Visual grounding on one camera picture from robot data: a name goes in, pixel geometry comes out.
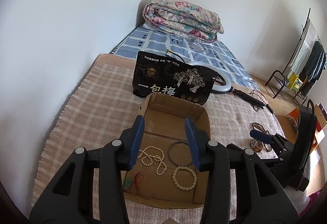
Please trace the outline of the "folded floral quilt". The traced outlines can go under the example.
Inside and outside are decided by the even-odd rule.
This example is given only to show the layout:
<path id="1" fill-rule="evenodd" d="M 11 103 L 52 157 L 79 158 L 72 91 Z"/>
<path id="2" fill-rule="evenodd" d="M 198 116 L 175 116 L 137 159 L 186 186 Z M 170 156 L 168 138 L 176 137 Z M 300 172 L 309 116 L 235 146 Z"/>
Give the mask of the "folded floral quilt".
<path id="1" fill-rule="evenodd" d="M 224 34 L 217 13 L 186 1 L 152 0 L 143 9 L 145 23 L 164 33 L 215 42 Z"/>

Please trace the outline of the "dark hanging clothes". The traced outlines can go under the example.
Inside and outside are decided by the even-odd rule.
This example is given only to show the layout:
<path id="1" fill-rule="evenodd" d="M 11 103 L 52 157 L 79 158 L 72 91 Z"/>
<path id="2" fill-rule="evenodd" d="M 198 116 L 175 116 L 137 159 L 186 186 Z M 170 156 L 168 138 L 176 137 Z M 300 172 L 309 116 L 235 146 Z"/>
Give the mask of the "dark hanging clothes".
<path id="1" fill-rule="evenodd" d="M 313 50 L 300 73 L 299 79 L 302 85 L 299 89 L 301 95 L 306 97 L 313 88 L 316 81 L 320 79 L 323 70 L 326 67 L 326 52 L 323 45 L 318 40 L 313 46 Z"/>

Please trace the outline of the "blue checked bed sheet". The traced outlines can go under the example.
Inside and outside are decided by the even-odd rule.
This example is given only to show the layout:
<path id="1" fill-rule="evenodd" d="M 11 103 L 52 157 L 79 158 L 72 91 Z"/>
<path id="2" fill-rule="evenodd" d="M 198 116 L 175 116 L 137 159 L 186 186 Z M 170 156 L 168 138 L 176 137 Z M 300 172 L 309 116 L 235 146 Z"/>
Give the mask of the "blue checked bed sheet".
<path id="1" fill-rule="evenodd" d="M 221 41 L 196 41 L 163 33 L 142 24 L 129 33 L 110 53 L 135 60 L 138 51 L 164 55 L 167 50 L 172 51 L 176 59 L 181 57 L 186 62 L 203 62 L 220 69 L 233 84 L 259 90 L 257 83 L 240 61 Z"/>

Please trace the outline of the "black clothes rack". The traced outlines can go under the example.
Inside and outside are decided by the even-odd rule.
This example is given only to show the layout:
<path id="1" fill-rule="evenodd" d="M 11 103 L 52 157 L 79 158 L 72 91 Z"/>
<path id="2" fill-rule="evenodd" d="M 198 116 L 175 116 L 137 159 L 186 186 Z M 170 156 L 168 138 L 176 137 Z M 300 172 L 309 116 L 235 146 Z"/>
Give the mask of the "black clothes rack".
<path id="1" fill-rule="evenodd" d="M 302 105 L 307 101 L 307 97 L 300 92 L 304 83 L 300 80 L 300 74 L 318 40 L 318 33 L 310 20 L 310 13 L 311 11 L 308 11 L 299 41 L 287 65 L 282 71 L 275 70 L 264 85 L 273 99 L 281 98 L 295 105 Z"/>

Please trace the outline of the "open cardboard box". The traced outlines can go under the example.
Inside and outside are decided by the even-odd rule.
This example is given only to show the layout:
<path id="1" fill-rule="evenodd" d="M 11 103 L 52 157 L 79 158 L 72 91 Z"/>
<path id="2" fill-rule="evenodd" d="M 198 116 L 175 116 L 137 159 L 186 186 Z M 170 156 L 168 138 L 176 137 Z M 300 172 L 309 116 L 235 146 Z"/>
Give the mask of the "open cardboard box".
<path id="1" fill-rule="evenodd" d="M 193 117 L 199 129 L 210 132 L 204 107 L 164 94 L 150 94 L 139 106 L 137 115 L 145 120 L 144 134 L 136 164 L 125 173 L 133 179 L 144 175 L 141 194 L 124 192 L 125 198 L 161 209 L 197 208 L 206 196 L 208 173 L 198 172 L 185 134 L 185 119 Z"/>

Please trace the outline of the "black printed snack bag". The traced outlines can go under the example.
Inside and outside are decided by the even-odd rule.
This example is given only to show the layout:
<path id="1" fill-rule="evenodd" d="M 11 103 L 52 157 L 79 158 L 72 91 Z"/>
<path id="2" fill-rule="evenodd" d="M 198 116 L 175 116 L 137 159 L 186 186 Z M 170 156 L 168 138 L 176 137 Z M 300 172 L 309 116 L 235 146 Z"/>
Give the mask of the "black printed snack bag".
<path id="1" fill-rule="evenodd" d="M 139 51 L 132 80 L 133 94 L 144 98 L 159 93 L 204 105 L 217 77 L 217 72 L 204 66 Z"/>

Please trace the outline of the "red tan book box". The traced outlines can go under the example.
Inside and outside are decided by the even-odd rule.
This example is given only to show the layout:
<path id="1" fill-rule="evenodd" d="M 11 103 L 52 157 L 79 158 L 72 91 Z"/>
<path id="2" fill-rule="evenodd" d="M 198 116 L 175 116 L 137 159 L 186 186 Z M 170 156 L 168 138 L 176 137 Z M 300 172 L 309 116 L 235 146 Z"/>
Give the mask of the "red tan book box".
<path id="1" fill-rule="evenodd" d="M 317 130 L 321 131 L 326 127 L 327 122 L 327 113 L 321 103 L 315 105 L 315 115 L 317 117 Z"/>

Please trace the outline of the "striped hanging towel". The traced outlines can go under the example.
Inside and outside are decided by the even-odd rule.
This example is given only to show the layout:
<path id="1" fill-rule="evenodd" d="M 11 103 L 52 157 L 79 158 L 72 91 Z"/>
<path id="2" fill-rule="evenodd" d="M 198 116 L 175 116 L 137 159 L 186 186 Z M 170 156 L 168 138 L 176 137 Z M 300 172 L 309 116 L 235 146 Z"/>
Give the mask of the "striped hanging towel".
<path id="1" fill-rule="evenodd" d="M 313 50 L 315 42 L 318 40 L 318 33 L 312 24 L 311 20 L 308 19 L 301 39 L 295 51 L 293 60 L 290 62 L 290 71 L 296 75 L 299 75 L 303 70 L 305 64 L 309 60 L 309 56 Z"/>

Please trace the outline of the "red cord jade pendant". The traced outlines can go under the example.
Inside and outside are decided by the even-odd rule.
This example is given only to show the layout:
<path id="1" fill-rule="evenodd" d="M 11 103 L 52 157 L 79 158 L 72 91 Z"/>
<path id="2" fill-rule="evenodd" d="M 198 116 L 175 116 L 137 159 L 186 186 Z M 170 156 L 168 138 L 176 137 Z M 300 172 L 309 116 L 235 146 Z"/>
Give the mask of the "red cord jade pendant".
<path id="1" fill-rule="evenodd" d="M 141 194 L 140 184 L 143 182 L 143 180 L 144 180 L 144 175 L 139 171 L 135 174 L 133 179 L 127 177 L 124 179 L 122 184 L 122 189 L 124 192 L 128 192 L 134 189 L 138 196 L 141 196 L 142 198 L 148 200 L 148 198 L 144 197 Z"/>

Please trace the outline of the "black folded tripod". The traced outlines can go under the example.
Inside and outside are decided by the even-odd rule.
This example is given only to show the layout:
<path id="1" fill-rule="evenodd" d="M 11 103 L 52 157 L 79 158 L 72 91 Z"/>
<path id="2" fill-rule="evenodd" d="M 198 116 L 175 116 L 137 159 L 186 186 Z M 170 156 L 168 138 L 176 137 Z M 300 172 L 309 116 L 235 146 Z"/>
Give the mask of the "black folded tripod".
<path id="1" fill-rule="evenodd" d="M 231 92 L 235 96 L 238 96 L 242 100 L 248 102 L 255 111 L 258 111 L 259 109 L 264 109 L 264 107 L 265 107 L 265 103 L 263 103 L 262 101 L 260 101 L 258 99 L 255 99 L 254 97 L 250 96 L 249 94 L 246 94 L 245 92 L 243 92 L 241 90 L 232 88 Z"/>

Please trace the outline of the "yellow green box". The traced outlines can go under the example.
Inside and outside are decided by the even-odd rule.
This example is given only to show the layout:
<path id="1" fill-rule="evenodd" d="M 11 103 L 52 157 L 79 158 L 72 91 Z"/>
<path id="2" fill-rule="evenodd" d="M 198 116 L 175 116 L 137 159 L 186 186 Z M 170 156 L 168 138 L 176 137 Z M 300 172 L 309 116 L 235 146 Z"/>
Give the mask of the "yellow green box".
<path id="1" fill-rule="evenodd" d="M 288 74 L 288 84 L 287 88 L 292 92 L 297 92 L 302 86 L 303 82 L 299 79 L 299 77 L 294 73 L 290 72 Z"/>

